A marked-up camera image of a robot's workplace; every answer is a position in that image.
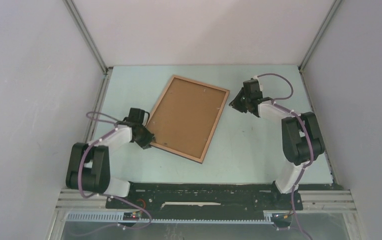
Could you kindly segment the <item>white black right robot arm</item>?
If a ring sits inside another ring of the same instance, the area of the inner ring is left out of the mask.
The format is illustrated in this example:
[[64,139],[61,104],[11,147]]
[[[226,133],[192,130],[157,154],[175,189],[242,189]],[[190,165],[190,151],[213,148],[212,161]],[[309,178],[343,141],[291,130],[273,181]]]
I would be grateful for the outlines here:
[[288,109],[277,100],[265,97],[257,78],[244,81],[229,106],[240,113],[251,113],[258,118],[279,122],[285,164],[273,182],[270,204],[283,209],[290,202],[289,194],[298,189],[305,170],[325,152],[325,143],[314,112],[299,113]]

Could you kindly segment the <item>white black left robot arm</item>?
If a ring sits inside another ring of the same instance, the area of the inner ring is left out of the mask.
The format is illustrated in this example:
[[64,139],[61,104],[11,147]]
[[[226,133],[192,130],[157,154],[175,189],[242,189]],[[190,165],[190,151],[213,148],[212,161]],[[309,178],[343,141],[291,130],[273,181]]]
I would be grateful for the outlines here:
[[135,206],[137,194],[130,190],[131,183],[111,175],[110,155],[129,143],[135,143],[144,150],[150,148],[155,139],[147,129],[150,116],[148,111],[133,107],[122,120],[102,112],[88,112],[87,118],[110,124],[112,129],[95,140],[77,142],[72,146],[66,186],[79,190],[83,198],[96,194],[117,196],[117,201],[124,208]]

